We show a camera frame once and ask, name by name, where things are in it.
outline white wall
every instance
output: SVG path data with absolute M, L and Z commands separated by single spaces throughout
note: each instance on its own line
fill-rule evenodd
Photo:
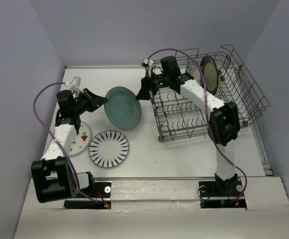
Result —
M 0 239 L 13 238 L 46 133 L 32 112 L 45 85 L 60 81 L 63 65 L 28 0 L 0 0 Z M 50 123 L 56 89 L 38 109 Z
M 245 58 L 278 0 L 30 0 L 65 65 L 139 64 L 164 47 Z
M 246 64 L 272 104 L 258 123 L 273 171 L 289 193 L 289 0 L 280 1 Z

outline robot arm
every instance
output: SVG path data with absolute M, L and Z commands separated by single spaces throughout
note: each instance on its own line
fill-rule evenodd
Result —
M 162 74 L 151 74 L 153 61 L 145 59 L 142 66 L 146 68 L 146 76 L 141 79 L 141 89 L 136 100 L 150 100 L 149 92 L 155 95 L 160 88 L 170 87 L 178 94 L 187 97 L 201 110 L 205 110 L 204 89 L 188 73 L 181 74 L 176 58 L 164 57 L 160 60 Z M 209 127 L 212 128 L 214 138 L 211 138 L 221 152 L 233 161 L 234 140 L 240 130 L 238 109 L 234 102 L 224 102 L 207 92 L 207 112 Z M 224 190 L 229 190 L 237 183 L 237 174 L 231 165 L 217 151 L 216 181 Z
M 31 165 L 31 173 L 38 201 L 41 203 L 72 198 L 77 194 L 78 186 L 68 159 L 58 142 L 69 152 L 71 143 L 77 136 L 81 124 L 80 115 L 85 111 L 93 112 L 108 101 L 91 93 L 88 89 L 79 89 L 80 78 L 76 77 L 66 85 L 69 90 L 57 94 L 59 110 L 56 115 L 55 139 L 39 161 Z M 56 172 L 56 178 L 48 178 Z M 94 188 L 94 179 L 90 172 L 79 173 L 80 189 Z

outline teal plate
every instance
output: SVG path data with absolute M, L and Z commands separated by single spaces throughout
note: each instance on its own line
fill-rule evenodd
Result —
M 120 129 L 132 129 L 141 119 L 141 105 L 129 89 L 117 86 L 106 94 L 105 112 L 109 121 Z

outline striped plate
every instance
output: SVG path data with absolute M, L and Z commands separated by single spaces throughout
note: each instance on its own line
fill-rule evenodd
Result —
M 129 152 L 129 142 L 120 132 L 106 130 L 97 134 L 90 142 L 89 156 L 102 168 L 113 168 L 121 164 Z

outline table surface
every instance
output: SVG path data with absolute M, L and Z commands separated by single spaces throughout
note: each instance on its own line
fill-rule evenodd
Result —
M 201 209 L 197 187 L 198 180 L 114 180 L 111 210 L 67 210 L 63 201 L 38 203 L 31 181 L 15 239 L 289 239 L 280 178 L 248 178 L 247 210 Z
M 81 89 L 88 88 L 99 96 L 105 96 L 108 90 L 124 86 L 138 93 L 144 76 L 139 67 L 90 67 L 66 69 L 63 81 L 81 77 Z M 114 127 L 106 117 L 104 107 L 93 113 L 84 113 L 81 120 L 91 128 L 93 136 L 107 129 L 122 132 L 130 143 L 126 160 L 112 169 L 95 165 L 88 149 L 72 156 L 77 172 L 90 171 L 96 178 L 188 178 L 214 177 L 216 170 L 216 151 L 208 137 L 193 137 L 169 142 L 159 142 L 158 132 L 150 101 L 141 101 L 142 119 L 132 130 L 120 130 Z M 54 128 L 56 106 L 51 129 Z M 261 152 L 250 127 L 239 132 L 235 142 L 235 162 L 248 176 L 264 176 Z

